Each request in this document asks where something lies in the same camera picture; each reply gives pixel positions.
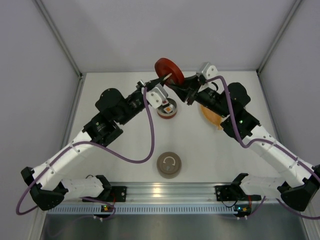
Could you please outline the red round lid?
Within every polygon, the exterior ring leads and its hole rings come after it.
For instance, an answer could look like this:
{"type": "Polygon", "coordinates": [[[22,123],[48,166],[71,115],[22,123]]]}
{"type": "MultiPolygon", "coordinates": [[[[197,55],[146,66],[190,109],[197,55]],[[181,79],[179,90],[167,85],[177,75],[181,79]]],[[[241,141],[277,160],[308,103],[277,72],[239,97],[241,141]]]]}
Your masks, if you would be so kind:
{"type": "Polygon", "coordinates": [[[166,85],[182,85],[185,77],[180,68],[168,58],[160,58],[154,64],[154,70],[158,77],[170,75],[166,81],[166,85]]]}

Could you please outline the red band metal container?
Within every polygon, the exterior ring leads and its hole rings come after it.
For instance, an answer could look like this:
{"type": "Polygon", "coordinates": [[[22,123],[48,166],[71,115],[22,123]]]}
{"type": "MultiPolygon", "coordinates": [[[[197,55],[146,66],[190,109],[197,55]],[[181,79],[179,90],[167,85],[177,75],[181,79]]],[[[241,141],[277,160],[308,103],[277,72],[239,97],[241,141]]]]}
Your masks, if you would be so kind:
{"type": "Polygon", "coordinates": [[[164,102],[161,103],[157,109],[157,114],[163,119],[171,119],[178,112],[178,105],[176,101],[172,98],[167,98],[164,102]]]}

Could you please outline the brown round lid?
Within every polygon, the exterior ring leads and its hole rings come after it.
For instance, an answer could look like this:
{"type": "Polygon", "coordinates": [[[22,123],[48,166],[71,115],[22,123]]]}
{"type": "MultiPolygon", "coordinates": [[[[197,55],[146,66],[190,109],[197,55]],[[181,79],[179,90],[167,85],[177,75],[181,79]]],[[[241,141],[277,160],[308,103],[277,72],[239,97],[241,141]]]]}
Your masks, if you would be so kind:
{"type": "Polygon", "coordinates": [[[177,172],[181,171],[182,161],[176,153],[164,152],[158,157],[156,167],[158,172],[177,172]]]}

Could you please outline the beige band metal container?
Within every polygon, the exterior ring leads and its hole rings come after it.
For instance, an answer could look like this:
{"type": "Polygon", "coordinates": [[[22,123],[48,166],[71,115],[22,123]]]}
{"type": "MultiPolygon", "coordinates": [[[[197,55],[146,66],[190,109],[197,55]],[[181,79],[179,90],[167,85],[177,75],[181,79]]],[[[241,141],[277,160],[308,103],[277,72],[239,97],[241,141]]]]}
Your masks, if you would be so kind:
{"type": "Polygon", "coordinates": [[[167,172],[167,171],[158,171],[159,175],[165,179],[173,179],[180,174],[180,171],[167,172]]]}

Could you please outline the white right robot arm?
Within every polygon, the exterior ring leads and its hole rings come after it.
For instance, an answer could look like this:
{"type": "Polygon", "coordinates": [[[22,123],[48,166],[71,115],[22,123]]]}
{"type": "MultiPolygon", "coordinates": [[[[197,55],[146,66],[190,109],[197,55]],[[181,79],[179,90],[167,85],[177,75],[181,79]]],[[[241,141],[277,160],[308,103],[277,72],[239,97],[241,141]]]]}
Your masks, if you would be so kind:
{"type": "Polygon", "coordinates": [[[223,117],[225,120],[220,124],[223,131],[280,174],[280,177],[257,177],[240,173],[230,184],[230,191],[238,200],[257,195],[277,199],[290,210],[306,210],[320,189],[320,167],[293,154],[245,109],[251,98],[241,83],[227,84],[221,75],[211,79],[194,75],[182,82],[169,79],[167,86],[188,105],[197,102],[223,117]]]}

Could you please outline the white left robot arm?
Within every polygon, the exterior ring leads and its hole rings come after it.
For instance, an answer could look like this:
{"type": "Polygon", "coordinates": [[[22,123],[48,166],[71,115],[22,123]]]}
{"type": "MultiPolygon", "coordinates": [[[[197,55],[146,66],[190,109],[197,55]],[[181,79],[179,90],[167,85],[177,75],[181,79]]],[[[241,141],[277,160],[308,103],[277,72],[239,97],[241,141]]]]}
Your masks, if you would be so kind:
{"type": "Polygon", "coordinates": [[[99,97],[95,106],[98,114],[88,122],[76,137],[53,157],[41,165],[25,167],[21,176],[27,185],[26,190],[18,200],[16,214],[26,195],[30,195],[36,207],[43,211],[55,208],[65,200],[83,199],[104,203],[107,201],[112,186],[103,175],[91,178],[70,180],[66,175],[82,163],[94,148],[106,151],[125,162],[143,164],[153,155],[155,150],[155,128],[150,108],[158,108],[164,102],[168,93],[164,90],[169,75],[164,75],[148,82],[139,81],[136,90],[128,97],[123,97],[116,88],[106,89],[99,97]],[[142,160],[133,160],[108,148],[122,133],[120,125],[125,125],[146,110],[150,127],[150,151],[142,160]]]}

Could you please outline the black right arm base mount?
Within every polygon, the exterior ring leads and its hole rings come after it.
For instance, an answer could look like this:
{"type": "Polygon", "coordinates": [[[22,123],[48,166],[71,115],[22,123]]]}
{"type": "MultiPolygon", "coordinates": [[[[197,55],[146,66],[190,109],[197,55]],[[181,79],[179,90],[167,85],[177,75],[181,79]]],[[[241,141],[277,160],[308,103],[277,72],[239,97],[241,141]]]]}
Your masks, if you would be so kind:
{"type": "Polygon", "coordinates": [[[227,185],[216,185],[215,187],[216,199],[218,202],[226,201],[260,201],[262,197],[260,195],[247,195],[244,191],[238,187],[230,184],[227,185]]]}

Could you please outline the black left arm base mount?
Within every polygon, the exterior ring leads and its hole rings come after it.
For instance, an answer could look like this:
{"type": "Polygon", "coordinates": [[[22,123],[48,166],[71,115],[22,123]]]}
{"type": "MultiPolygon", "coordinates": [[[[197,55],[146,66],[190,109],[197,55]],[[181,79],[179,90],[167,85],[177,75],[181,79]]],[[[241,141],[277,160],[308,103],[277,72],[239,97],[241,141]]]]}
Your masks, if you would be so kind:
{"type": "Polygon", "coordinates": [[[103,190],[98,197],[90,197],[91,199],[102,202],[126,202],[127,187],[126,186],[111,186],[107,190],[103,190]]]}

